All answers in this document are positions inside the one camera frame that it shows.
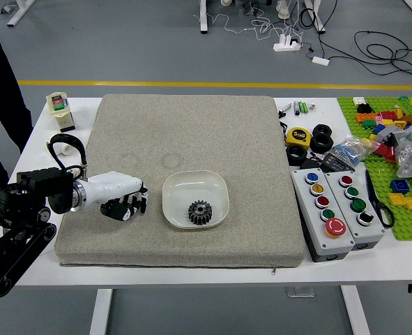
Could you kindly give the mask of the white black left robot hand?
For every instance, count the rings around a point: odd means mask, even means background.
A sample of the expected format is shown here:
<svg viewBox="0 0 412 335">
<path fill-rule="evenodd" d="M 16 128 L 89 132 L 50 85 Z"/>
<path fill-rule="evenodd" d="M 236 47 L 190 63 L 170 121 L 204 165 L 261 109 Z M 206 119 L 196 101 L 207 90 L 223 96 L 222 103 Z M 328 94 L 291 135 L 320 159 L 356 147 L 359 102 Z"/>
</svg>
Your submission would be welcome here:
<svg viewBox="0 0 412 335">
<path fill-rule="evenodd" d="M 117 221 L 127 221 L 138 211 L 146 213 L 148 189 L 139 178 L 111 171 L 80 184 L 85 192 L 80 209 L 98 203 L 104 216 Z"/>
</svg>

